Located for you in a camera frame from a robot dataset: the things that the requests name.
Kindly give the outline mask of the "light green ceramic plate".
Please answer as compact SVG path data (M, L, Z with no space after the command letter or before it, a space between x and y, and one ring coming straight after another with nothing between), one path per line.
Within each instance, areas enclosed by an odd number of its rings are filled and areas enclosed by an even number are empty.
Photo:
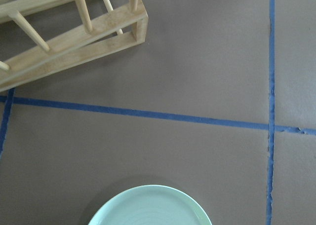
M210 225L204 209L186 193L163 185L127 189L107 201L90 225Z

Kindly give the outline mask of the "wooden dish rack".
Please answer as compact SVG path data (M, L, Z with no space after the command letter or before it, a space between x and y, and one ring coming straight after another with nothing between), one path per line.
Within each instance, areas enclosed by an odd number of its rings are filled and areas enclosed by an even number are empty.
M45 41L26 16L74 2L82 24ZM10 88L119 52L145 41L142 0L113 8L110 0L0 0L0 21L15 22L35 47L0 64L0 89Z

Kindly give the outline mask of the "brown paper table cover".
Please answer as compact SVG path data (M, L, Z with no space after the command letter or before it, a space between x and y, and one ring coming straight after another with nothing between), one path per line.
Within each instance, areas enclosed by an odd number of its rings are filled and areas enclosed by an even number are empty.
M316 222L316 0L143 0L138 46L0 95L0 222L167 185L215 225Z

